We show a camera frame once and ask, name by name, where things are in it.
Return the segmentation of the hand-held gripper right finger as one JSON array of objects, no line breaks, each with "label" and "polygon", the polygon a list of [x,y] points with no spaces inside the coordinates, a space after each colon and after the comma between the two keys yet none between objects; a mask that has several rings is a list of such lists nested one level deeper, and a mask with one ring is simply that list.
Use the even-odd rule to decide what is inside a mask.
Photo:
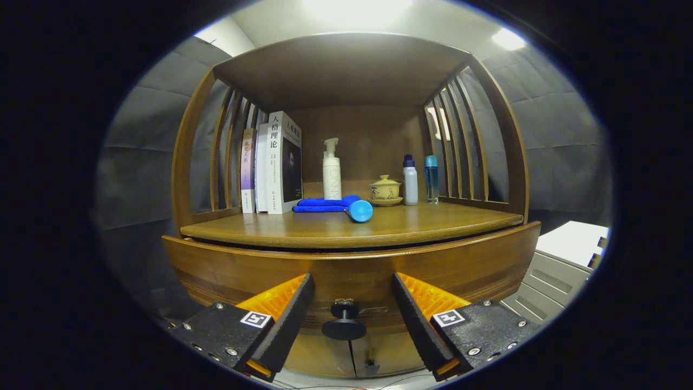
[{"label": "hand-held gripper right finger", "polygon": [[540,330],[496,301],[471,303],[402,272],[392,277],[392,294],[419,357],[438,382],[488,365]]}]

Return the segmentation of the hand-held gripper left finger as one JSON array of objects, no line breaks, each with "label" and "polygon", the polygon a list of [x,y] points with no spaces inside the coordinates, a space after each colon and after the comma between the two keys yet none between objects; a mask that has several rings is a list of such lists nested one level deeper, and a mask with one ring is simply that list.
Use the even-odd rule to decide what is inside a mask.
[{"label": "hand-held gripper left finger", "polygon": [[314,297],[307,272],[239,304],[214,303],[173,328],[184,345],[237,373],[272,382]]}]

